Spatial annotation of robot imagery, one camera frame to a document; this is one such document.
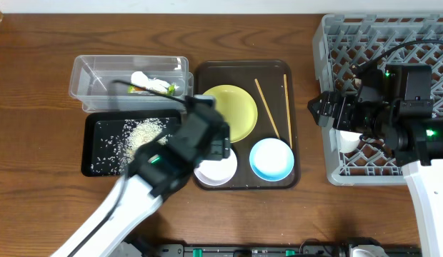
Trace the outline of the green snack wrapper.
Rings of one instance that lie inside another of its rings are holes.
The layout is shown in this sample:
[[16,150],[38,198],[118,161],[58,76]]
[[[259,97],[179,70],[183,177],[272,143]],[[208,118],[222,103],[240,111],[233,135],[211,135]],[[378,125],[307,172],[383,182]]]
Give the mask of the green snack wrapper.
[[163,94],[167,96],[173,96],[175,92],[175,84],[170,86],[150,86],[150,87],[140,87],[131,85],[127,91],[129,94],[152,94],[156,92],[158,94]]

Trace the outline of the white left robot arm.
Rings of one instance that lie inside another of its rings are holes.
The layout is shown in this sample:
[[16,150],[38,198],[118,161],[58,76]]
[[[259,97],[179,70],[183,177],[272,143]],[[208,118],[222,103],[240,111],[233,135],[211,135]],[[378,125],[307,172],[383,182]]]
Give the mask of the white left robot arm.
[[229,126],[187,121],[165,143],[140,146],[133,161],[95,212],[55,256],[108,256],[142,221],[183,188],[205,160],[229,157]]

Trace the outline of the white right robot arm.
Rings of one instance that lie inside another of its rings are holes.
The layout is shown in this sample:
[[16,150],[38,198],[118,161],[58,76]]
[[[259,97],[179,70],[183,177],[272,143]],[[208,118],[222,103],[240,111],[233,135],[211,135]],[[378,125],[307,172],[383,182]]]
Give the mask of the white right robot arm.
[[426,64],[358,66],[355,95],[324,91],[307,108],[318,126],[382,140],[412,197],[423,256],[443,256],[443,118],[433,117]]

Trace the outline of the yellow plate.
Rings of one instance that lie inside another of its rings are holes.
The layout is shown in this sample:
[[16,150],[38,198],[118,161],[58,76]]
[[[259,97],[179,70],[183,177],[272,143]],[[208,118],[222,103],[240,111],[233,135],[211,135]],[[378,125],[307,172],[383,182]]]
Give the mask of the yellow plate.
[[204,95],[214,97],[216,110],[229,125],[232,143],[243,140],[254,130],[258,108],[246,90],[233,85],[218,85],[205,91]]

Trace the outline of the white cup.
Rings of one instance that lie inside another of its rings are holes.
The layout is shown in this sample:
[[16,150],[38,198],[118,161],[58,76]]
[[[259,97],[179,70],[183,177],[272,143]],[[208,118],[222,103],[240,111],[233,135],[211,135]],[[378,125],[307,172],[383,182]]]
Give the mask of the white cup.
[[340,153],[350,153],[357,149],[360,142],[360,133],[337,130],[337,142]]

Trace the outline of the light blue bowl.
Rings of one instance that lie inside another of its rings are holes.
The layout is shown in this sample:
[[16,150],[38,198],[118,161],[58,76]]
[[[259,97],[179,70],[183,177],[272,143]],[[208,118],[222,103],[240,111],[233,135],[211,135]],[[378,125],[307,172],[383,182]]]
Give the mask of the light blue bowl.
[[252,147],[249,164],[260,179],[269,182],[281,181],[294,169],[294,154],[282,140],[264,138]]

